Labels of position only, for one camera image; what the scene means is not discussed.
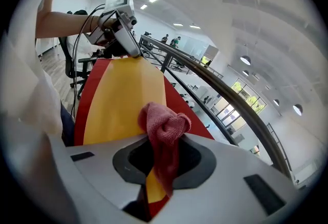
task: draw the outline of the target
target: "staircase railing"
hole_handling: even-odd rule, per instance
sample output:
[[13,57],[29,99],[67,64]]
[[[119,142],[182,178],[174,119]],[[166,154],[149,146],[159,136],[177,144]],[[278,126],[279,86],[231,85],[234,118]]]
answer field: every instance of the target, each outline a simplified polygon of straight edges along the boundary
[[[151,50],[143,45],[143,41],[146,40],[149,43],[157,46],[159,50],[164,51],[166,54],[164,61],[160,61]],[[142,35],[140,42],[140,48],[143,48],[150,55],[156,59],[156,61],[161,66],[161,72],[169,72],[177,82],[190,94],[190,96],[195,100],[197,104],[205,111],[205,113],[210,117],[213,123],[219,128],[225,138],[229,143],[236,145],[231,134],[227,131],[222,122],[211,112],[211,110],[197,97],[197,95],[190,89],[188,86],[181,81],[168,67],[172,59],[177,60],[179,63],[183,64],[194,72],[198,77],[204,80],[209,86],[211,86],[218,94],[225,98],[230,104],[232,104],[235,110],[240,114],[240,116],[245,120],[245,122],[253,130],[257,138],[260,140],[264,148],[266,149],[270,159],[272,160],[273,166],[279,170],[282,174],[291,179],[290,171],[287,166],[287,163],[282,155],[281,150],[278,147],[278,144],[273,139],[268,128],[260,119],[260,117],[255,113],[255,111],[229,86],[227,86],[222,80],[219,79],[214,73],[212,73],[208,68],[200,65],[196,61],[192,60],[190,56],[180,50],[177,50],[171,46],[161,43],[158,40],[155,40],[151,37]]]

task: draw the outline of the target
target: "white shirt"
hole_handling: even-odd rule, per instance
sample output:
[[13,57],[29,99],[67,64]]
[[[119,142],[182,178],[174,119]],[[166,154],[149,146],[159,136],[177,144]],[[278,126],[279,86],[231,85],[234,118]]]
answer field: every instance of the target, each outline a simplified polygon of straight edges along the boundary
[[60,97],[35,51],[35,26],[42,0],[20,0],[1,41],[0,112],[39,130],[62,135]]
[[[73,47],[77,36],[78,34],[67,37],[67,48],[71,57],[73,57]],[[78,42],[77,53],[76,53],[77,72],[82,72],[83,70],[83,63],[79,63],[78,60],[91,57],[92,53],[96,52],[97,49],[99,49],[99,46],[90,44],[86,36],[84,34],[81,35],[80,40]],[[91,69],[92,69],[92,65],[91,63],[88,63],[87,71],[91,71]]]

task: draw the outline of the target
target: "person's arm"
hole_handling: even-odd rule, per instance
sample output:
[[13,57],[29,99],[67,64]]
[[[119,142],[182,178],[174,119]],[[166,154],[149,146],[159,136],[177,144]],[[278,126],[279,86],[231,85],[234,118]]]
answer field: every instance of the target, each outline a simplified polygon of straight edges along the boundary
[[[79,34],[87,15],[72,15],[52,12],[52,0],[44,0],[42,9],[36,18],[35,38],[63,37]],[[90,17],[82,33],[90,32],[97,26],[98,16]],[[115,19],[110,19],[110,26]]]

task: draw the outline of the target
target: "yellow surface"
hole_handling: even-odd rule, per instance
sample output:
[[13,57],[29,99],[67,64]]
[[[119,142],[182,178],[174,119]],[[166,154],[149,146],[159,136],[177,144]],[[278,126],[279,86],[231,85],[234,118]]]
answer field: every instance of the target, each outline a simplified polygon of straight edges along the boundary
[[[163,74],[142,57],[112,60],[92,99],[84,145],[144,133],[137,119],[140,110],[151,101],[166,105]],[[153,171],[146,186],[149,203],[165,196]]]

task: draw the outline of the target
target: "chair armrest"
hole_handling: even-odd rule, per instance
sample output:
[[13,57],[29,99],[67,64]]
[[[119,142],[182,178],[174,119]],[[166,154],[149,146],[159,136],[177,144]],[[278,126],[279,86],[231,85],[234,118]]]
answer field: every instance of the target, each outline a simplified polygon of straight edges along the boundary
[[97,57],[82,58],[82,59],[79,59],[78,62],[79,63],[87,63],[87,62],[96,61],[96,60],[97,60]]

